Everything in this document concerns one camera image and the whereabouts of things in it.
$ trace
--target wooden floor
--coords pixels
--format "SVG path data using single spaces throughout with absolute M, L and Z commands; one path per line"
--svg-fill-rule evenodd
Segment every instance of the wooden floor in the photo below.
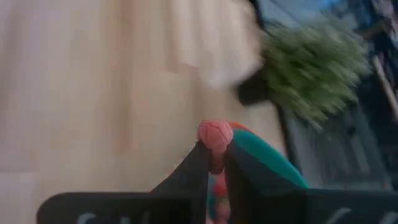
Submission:
M 283 152 L 271 104 L 230 86 L 257 62 L 238 0 L 0 0 L 0 217 L 66 191 L 147 191 L 233 119 Z

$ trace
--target plant pot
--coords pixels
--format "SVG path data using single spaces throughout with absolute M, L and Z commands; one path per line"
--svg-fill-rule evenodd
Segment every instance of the plant pot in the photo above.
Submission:
M 244 106 L 251 106 L 269 100 L 269 89 L 266 81 L 261 77 L 261 68 L 243 80 L 236 87 L 236 93 L 239 101 Z

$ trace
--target blurry background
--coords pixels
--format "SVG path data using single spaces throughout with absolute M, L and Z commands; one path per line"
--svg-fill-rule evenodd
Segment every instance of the blurry background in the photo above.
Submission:
M 0 0 L 0 217 L 50 196 L 148 191 L 233 119 L 284 151 L 277 110 L 231 86 L 256 69 L 246 1 Z
M 322 133 L 283 110 L 287 150 L 312 187 L 328 189 L 397 189 L 398 125 L 397 23 L 395 0 L 253 0 L 258 21 L 299 26 L 320 14 L 340 18 L 364 38 L 371 58 L 378 56 L 388 80 L 375 69 L 357 87 L 358 105 L 332 117 Z M 387 98 L 392 90 L 395 96 Z

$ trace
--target potted plant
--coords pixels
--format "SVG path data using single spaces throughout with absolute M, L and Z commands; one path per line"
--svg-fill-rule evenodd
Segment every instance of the potted plant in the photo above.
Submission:
M 320 129 L 328 115 L 357 100 L 354 88 L 369 73 L 363 43 L 333 19 L 294 28 L 271 24 L 264 65 L 240 83 L 238 98 L 245 106 L 271 100 Z

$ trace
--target teal plastic piece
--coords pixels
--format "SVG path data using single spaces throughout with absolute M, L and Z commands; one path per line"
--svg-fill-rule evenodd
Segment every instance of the teal plastic piece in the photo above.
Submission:
M 297 169 L 279 152 L 255 134 L 243 129 L 234 129 L 233 139 L 239 147 L 283 178 L 303 189 L 308 188 L 306 181 Z

